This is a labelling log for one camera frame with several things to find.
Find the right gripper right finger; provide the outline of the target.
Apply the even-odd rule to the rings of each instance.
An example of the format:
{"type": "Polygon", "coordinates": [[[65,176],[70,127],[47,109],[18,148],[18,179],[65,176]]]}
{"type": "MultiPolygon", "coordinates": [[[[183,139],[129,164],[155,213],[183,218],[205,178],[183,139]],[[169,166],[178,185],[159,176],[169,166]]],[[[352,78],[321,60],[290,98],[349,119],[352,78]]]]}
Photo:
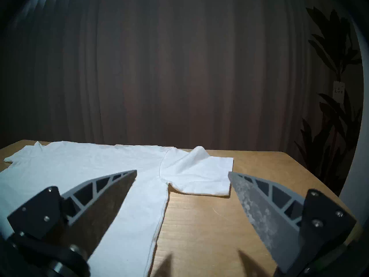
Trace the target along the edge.
{"type": "Polygon", "coordinates": [[[266,179],[236,172],[228,178],[275,273],[322,273],[346,251],[356,219],[323,192],[311,188],[302,197],[266,179]]]}

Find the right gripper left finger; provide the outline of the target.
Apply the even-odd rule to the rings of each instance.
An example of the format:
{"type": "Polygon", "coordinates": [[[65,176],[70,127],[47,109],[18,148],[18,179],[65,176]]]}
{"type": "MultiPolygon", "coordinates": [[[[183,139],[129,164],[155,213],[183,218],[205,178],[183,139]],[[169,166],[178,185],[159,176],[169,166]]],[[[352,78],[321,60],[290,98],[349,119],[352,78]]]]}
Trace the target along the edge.
{"type": "Polygon", "coordinates": [[[76,245],[89,258],[118,214],[137,170],[94,178],[60,194],[49,186],[8,215],[20,249],[50,259],[75,256],[76,245]]]}

